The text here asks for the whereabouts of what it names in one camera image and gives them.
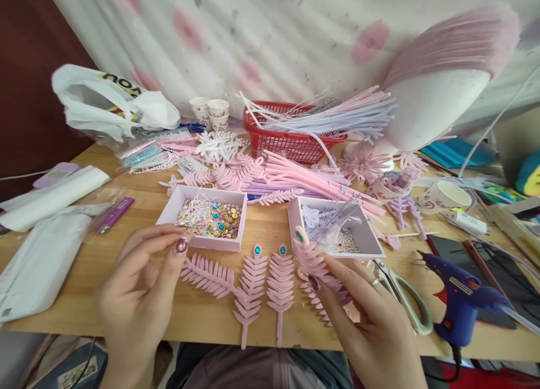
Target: white plastic bag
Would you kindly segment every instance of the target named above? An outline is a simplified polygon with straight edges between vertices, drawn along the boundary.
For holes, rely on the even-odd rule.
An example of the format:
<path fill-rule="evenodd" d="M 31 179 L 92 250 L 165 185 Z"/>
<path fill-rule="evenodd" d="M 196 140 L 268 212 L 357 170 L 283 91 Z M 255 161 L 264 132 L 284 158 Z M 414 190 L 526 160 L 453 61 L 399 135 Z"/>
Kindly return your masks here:
<path fill-rule="evenodd" d="M 68 64 L 53 73 L 52 88 L 70 127 L 106 133 L 118 142 L 124 141 L 122 136 L 133 138 L 132 128 L 175 129 L 180 123 L 178 109 L 161 92 L 114 74 Z M 123 117 L 109 111 L 113 107 Z"/>

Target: hot glue gun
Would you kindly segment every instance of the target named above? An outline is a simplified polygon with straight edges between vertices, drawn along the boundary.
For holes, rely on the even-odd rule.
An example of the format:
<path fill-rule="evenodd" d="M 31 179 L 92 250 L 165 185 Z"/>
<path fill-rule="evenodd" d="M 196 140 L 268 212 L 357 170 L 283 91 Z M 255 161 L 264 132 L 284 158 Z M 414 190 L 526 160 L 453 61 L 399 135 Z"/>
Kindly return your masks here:
<path fill-rule="evenodd" d="M 492 314 L 503 314 L 501 308 L 512 305 L 498 290 L 482 286 L 481 282 L 457 265 L 433 254 L 417 250 L 426 266 L 443 280 L 447 294 L 447 308 L 443 321 L 434 324 L 437 334 L 451 346 L 465 347 L 471 342 L 478 309 Z"/>

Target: fingernail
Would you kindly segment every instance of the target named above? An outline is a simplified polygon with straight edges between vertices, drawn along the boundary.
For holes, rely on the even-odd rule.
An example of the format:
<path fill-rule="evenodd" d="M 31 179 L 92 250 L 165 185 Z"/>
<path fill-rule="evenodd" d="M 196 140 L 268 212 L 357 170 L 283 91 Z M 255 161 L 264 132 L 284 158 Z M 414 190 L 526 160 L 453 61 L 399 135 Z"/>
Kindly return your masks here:
<path fill-rule="evenodd" d="M 311 286 L 314 291 L 320 291 L 321 290 L 321 284 L 319 283 L 319 280 L 315 278 L 312 275 L 308 276 L 309 282 L 311 283 Z"/>
<path fill-rule="evenodd" d="M 181 237 L 176 241 L 174 245 L 174 253 L 177 255 L 183 255 L 187 251 L 189 240 L 187 238 Z"/>

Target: wooden door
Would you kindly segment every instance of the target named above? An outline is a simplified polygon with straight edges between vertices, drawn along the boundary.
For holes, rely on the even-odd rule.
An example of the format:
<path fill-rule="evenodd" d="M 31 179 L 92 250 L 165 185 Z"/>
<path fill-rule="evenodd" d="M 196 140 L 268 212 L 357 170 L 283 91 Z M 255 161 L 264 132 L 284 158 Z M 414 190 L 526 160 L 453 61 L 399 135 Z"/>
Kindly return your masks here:
<path fill-rule="evenodd" d="M 52 0 L 0 0 L 0 178 L 48 170 L 92 144 L 66 125 L 51 75 L 66 63 L 96 68 Z M 0 202 L 39 176 L 0 181 Z"/>

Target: red plastic basket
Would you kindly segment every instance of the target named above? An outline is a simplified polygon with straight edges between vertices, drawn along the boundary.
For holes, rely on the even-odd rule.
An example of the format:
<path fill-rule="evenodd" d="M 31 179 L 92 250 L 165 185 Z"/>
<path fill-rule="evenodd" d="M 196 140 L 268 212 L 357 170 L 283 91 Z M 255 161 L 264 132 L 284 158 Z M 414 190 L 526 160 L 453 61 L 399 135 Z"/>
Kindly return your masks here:
<path fill-rule="evenodd" d="M 278 114 L 288 112 L 290 115 L 301 114 L 313 108 L 313 105 L 296 108 L 296 104 L 286 102 L 272 101 L 253 101 L 262 108 Z M 260 122 L 266 122 L 266 118 L 259 113 L 253 113 L 255 118 Z M 276 132 L 274 130 L 265 130 L 258 128 L 255 125 L 255 120 L 244 108 L 243 114 L 244 129 L 249 133 L 251 139 L 251 147 L 253 155 L 259 156 L 264 149 L 270 151 L 285 150 L 287 158 L 302 164 L 315 164 L 324 157 L 325 151 L 322 149 L 319 142 L 313 137 L 298 133 Z M 343 143 L 347 140 L 347 135 L 340 137 L 332 137 L 336 132 L 327 133 L 319 136 L 328 150 L 333 148 L 338 143 Z"/>

